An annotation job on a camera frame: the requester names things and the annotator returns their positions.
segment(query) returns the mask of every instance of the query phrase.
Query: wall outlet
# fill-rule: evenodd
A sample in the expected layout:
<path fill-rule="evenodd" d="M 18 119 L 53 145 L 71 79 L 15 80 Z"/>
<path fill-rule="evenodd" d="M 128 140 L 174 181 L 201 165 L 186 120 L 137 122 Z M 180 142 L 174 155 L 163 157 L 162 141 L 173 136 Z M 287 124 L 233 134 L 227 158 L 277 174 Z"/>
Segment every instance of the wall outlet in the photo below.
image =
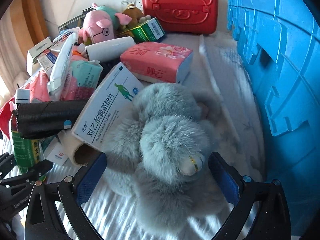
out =
<path fill-rule="evenodd" d="M 135 1 L 136 1 L 136 7 L 143 12 L 142 0 L 135 0 Z"/>
<path fill-rule="evenodd" d="M 127 1 L 122 1 L 121 2 L 121 10 L 124 11 L 127 7 L 129 3 L 134 3 L 134 5 L 136 6 L 136 0 L 127 0 Z"/>

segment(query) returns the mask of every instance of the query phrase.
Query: brown cardboard tube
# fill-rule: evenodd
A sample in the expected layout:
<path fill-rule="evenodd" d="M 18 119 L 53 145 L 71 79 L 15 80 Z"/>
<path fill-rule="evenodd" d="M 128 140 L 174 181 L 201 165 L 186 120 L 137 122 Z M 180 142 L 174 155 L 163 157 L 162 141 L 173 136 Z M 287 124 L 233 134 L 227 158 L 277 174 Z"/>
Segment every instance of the brown cardboard tube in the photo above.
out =
<path fill-rule="evenodd" d="M 59 140 L 64 147 L 64 153 L 69 157 L 73 165 L 87 165 L 99 153 L 97 150 L 84 144 L 71 134 L 71 129 L 58 133 Z"/>

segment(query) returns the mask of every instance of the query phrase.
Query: green box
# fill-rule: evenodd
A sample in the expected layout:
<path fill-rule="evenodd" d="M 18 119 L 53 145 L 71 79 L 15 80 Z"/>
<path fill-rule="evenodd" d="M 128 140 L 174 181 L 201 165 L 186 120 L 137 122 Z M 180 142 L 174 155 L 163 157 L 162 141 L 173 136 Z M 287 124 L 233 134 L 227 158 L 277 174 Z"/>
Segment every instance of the green box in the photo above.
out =
<path fill-rule="evenodd" d="M 132 29 L 126 29 L 119 33 L 118 38 L 132 37 L 136 43 L 145 41 L 158 41 L 165 36 L 165 32 L 161 27 L 157 18 L 152 18 Z"/>

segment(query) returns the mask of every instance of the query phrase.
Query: silver screw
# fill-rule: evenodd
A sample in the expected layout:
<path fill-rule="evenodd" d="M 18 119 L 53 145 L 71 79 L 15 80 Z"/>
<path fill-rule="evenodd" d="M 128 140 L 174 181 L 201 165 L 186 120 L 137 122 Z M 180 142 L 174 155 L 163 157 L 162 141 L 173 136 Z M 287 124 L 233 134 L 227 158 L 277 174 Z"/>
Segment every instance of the silver screw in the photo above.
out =
<path fill-rule="evenodd" d="M 38 187 L 39 187 L 41 184 L 42 184 L 42 181 L 41 181 L 41 180 L 37 180 L 36 183 L 35 183 L 35 185 L 38 186 Z"/>
<path fill-rule="evenodd" d="M 65 178 L 64 178 L 64 182 L 66 182 L 66 183 L 69 183 L 69 182 L 71 182 L 73 180 L 73 177 L 72 176 L 66 176 Z"/>
<path fill-rule="evenodd" d="M 273 184 L 275 184 L 276 186 L 280 186 L 280 185 L 281 185 L 281 182 L 280 182 L 278 179 L 274 179 L 272 182 L 273 182 Z"/>
<path fill-rule="evenodd" d="M 243 176 L 242 179 L 244 182 L 251 182 L 251 178 L 249 176 Z"/>

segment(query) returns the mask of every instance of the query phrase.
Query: blue plastic crate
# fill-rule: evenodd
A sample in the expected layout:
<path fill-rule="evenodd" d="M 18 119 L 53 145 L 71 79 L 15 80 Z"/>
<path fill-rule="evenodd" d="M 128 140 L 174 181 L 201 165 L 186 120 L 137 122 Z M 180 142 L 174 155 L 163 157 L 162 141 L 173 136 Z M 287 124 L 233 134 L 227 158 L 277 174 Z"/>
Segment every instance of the blue plastic crate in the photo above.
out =
<path fill-rule="evenodd" d="M 228 28 L 262 116 L 267 181 L 279 179 L 292 234 L 320 208 L 320 29 L 302 0 L 229 0 Z"/>

